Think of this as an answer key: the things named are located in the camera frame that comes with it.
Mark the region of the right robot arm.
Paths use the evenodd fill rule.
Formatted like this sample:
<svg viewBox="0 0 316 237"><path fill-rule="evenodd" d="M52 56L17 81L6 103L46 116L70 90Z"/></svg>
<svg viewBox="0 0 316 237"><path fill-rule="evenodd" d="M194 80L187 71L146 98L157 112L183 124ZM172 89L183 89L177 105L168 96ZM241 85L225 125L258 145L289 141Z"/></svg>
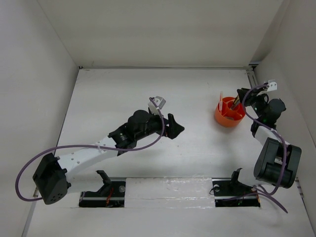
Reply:
<svg viewBox="0 0 316 237"><path fill-rule="evenodd" d="M276 135L277 120L286 106L281 99L270 100L267 91L267 85L237 90L240 104L251 106L258 116L253 119L250 131L263 148L253 174L258 181L288 189L295 181L302 150Z"/></svg>

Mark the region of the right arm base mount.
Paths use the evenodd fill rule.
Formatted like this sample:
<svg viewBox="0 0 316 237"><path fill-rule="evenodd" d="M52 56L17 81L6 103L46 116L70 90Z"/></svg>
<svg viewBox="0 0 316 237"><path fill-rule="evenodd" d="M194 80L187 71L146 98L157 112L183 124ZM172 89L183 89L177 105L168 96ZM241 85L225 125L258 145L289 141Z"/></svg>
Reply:
<svg viewBox="0 0 316 237"><path fill-rule="evenodd" d="M241 170L228 178L212 178L209 194L214 196L215 207L261 207L257 192L238 180Z"/></svg>

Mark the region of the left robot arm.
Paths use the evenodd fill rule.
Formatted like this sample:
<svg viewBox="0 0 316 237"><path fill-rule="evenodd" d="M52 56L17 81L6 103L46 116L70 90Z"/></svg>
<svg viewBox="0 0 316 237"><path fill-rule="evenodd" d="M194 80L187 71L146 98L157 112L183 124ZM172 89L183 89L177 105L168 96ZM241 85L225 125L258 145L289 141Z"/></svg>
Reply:
<svg viewBox="0 0 316 237"><path fill-rule="evenodd" d="M151 112L137 110L125 124L95 145L58 157L53 153L44 155L33 175L33 181L44 203L54 204L67 193L83 191L83 184L76 183L75 175L84 169L134 150L139 140L152 134L174 139L184 130L175 121L173 114L161 118Z"/></svg>

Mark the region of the thin pink highlighter pen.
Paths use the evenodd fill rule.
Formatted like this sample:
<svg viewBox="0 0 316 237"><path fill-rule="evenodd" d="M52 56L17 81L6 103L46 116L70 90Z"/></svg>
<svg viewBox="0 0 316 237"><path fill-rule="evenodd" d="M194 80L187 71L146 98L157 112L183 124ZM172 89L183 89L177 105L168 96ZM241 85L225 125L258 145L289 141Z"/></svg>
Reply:
<svg viewBox="0 0 316 237"><path fill-rule="evenodd" d="M223 109L223 91L220 92L220 100L219 100L219 111L222 113Z"/></svg>

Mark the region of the yellow utility knife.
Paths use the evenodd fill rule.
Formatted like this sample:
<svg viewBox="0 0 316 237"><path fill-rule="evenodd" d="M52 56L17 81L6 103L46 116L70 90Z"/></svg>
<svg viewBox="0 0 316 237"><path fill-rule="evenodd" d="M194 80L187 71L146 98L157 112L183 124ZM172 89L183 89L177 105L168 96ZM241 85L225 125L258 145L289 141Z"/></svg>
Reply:
<svg viewBox="0 0 316 237"><path fill-rule="evenodd" d="M232 103L230 109L231 109L231 110L234 110L234 109L238 106L239 103L240 103L240 99L239 99L239 96L237 96L237 97L234 99L234 101L233 101L233 103Z"/></svg>

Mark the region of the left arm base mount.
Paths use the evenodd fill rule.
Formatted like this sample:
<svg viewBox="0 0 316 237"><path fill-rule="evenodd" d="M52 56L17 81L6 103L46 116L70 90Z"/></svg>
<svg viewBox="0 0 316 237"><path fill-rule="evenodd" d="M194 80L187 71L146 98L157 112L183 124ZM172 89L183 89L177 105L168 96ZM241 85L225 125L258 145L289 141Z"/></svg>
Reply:
<svg viewBox="0 0 316 237"><path fill-rule="evenodd" d="M104 170L96 171L102 178L103 186L95 191L81 192L81 208L124 208L126 178L111 179Z"/></svg>

